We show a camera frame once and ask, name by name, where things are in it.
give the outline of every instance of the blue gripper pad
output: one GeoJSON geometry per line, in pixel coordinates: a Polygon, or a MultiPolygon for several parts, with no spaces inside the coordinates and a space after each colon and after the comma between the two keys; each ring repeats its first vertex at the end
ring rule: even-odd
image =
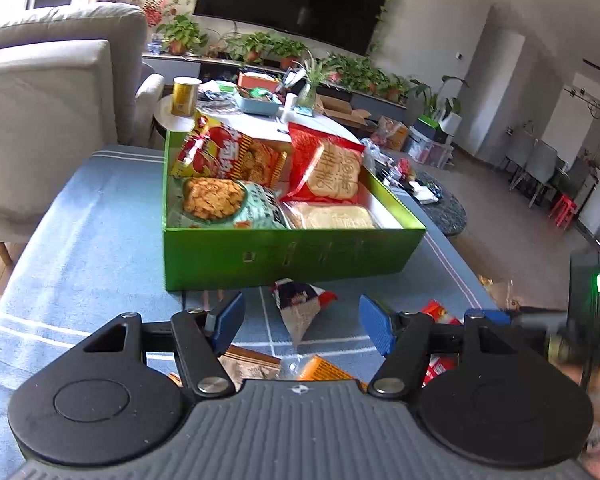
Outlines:
{"type": "Polygon", "coordinates": [[[206,315],[205,328],[209,330],[209,342],[216,356],[224,354],[242,326],[246,303],[238,292],[224,300],[206,315]]]}
{"type": "Polygon", "coordinates": [[[385,307],[377,304],[364,294],[360,296],[358,305],[358,320],[362,325],[371,341],[380,352],[380,355],[387,356],[394,351],[395,341],[397,339],[391,324],[391,316],[385,307]]]}
{"type": "Polygon", "coordinates": [[[501,310],[482,310],[480,308],[470,308],[464,313],[464,316],[474,316],[475,314],[482,314],[485,318],[487,318],[492,323],[495,323],[496,325],[511,324],[511,318],[509,317],[509,314],[501,310]]]}

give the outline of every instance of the chair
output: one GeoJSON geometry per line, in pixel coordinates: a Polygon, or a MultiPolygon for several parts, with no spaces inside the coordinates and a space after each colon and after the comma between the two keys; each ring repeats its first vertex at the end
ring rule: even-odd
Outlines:
{"type": "Polygon", "coordinates": [[[164,80],[138,88],[145,35],[127,4],[36,9],[0,25],[0,242],[27,242],[94,151],[148,144],[164,80]]]}
{"type": "Polygon", "coordinates": [[[533,148],[531,155],[529,155],[529,160],[525,164],[525,170],[511,183],[509,190],[513,190],[526,176],[536,179],[538,181],[536,192],[531,198],[531,202],[529,202],[529,208],[531,208],[542,188],[546,186],[546,183],[553,176],[557,158],[558,152],[546,142],[539,140],[533,148]]]}
{"type": "Polygon", "coordinates": [[[518,173],[525,167],[526,162],[528,161],[529,155],[531,155],[531,151],[536,144],[536,138],[525,130],[518,130],[513,134],[513,138],[511,139],[511,144],[507,149],[507,153],[502,159],[500,166],[506,162],[513,162],[518,167],[516,168],[515,173],[513,174],[513,181],[515,181],[518,173]]]}

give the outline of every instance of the green box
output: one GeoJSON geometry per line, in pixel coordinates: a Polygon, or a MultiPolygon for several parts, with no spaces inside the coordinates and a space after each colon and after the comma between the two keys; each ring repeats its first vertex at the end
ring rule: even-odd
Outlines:
{"type": "Polygon", "coordinates": [[[164,283],[167,290],[271,285],[280,278],[316,282],[391,274],[404,267],[424,225],[365,168],[360,182],[403,229],[167,228],[168,171],[185,133],[167,132],[162,174],[164,283]]]}

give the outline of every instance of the red stool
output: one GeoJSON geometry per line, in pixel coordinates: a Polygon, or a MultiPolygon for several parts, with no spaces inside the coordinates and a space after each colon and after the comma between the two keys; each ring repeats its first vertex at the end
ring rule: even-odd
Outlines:
{"type": "Polygon", "coordinates": [[[560,227],[564,223],[563,229],[566,229],[569,227],[571,220],[573,220],[573,216],[576,214],[576,209],[578,209],[576,203],[568,196],[562,195],[560,200],[558,200],[558,202],[556,202],[554,207],[551,209],[549,218],[551,218],[554,213],[558,213],[558,216],[555,219],[555,226],[560,227]]]}

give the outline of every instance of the cardboard box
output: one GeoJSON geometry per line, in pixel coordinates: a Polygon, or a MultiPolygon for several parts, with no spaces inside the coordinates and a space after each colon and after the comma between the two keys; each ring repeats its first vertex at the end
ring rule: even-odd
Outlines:
{"type": "Polygon", "coordinates": [[[383,229],[187,229],[168,228],[173,206],[169,168],[185,132],[167,132],[162,170],[162,236],[167,290],[213,290],[271,285],[283,276],[301,282],[399,272],[425,227],[363,168],[360,194],[383,229]]]}
{"type": "Polygon", "coordinates": [[[316,96],[316,101],[319,107],[324,108],[324,114],[327,117],[344,126],[366,126],[365,119],[371,115],[371,113],[361,108],[354,110],[346,101],[334,97],[320,95],[316,96]]]}

